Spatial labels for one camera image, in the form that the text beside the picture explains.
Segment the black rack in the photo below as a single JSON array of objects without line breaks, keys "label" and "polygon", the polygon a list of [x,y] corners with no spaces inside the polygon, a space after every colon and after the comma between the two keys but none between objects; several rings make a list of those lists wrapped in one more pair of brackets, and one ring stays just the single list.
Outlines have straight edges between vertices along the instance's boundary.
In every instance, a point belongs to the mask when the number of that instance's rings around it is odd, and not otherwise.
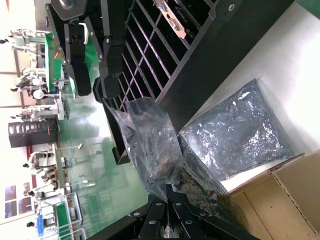
[{"label": "black rack", "polygon": [[[126,112],[128,101],[151,97],[180,131],[293,0],[167,2],[181,13],[192,34],[177,37],[152,0],[133,0],[125,22],[120,95],[104,104]],[[116,162],[122,164],[121,132],[107,115],[118,152]]]}]

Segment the metal grid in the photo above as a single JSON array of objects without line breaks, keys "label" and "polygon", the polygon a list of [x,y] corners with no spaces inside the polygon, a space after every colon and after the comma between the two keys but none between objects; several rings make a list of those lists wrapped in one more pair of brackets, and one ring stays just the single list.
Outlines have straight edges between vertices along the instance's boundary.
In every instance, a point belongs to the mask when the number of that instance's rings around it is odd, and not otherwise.
[{"label": "metal grid", "polygon": [[192,36],[185,39],[176,36],[152,0],[132,2],[125,22],[127,42],[119,76],[120,94],[106,101],[110,107],[126,112],[128,101],[141,97],[157,100],[207,20],[208,4],[213,3],[206,2],[175,0],[172,7],[192,25]]}]

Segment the black clamp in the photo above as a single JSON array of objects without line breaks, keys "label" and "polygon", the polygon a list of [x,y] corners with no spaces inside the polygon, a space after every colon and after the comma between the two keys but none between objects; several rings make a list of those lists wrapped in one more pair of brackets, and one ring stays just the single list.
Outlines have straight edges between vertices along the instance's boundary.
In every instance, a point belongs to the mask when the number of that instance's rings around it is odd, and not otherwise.
[{"label": "black clamp", "polygon": [[149,195],[148,203],[89,240],[259,240],[238,226],[209,216],[191,205],[185,194],[166,185],[168,203]]}]

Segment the window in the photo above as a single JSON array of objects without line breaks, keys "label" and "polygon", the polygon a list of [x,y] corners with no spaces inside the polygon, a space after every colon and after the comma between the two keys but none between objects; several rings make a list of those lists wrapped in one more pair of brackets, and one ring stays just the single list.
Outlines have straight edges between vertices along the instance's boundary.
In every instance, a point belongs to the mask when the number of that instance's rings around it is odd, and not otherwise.
[{"label": "window", "polygon": [[33,199],[28,196],[31,190],[33,177],[30,182],[5,187],[4,193],[4,218],[23,217],[23,214],[37,209]]}]

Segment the white surface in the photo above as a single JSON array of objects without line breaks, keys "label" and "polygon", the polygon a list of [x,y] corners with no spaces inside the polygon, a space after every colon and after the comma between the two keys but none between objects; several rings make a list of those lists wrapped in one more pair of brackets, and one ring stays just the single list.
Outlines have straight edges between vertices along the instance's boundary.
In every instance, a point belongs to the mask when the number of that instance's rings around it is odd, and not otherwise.
[{"label": "white surface", "polygon": [[[192,121],[252,79],[259,79],[294,153],[320,149],[320,20],[293,3]],[[223,181],[223,185],[230,191],[272,165]]]},{"label": "white surface", "polygon": [[58,107],[58,114],[57,114],[58,120],[61,121],[61,120],[65,119],[64,104],[60,98],[57,98],[54,101],[56,102],[57,107]]}]

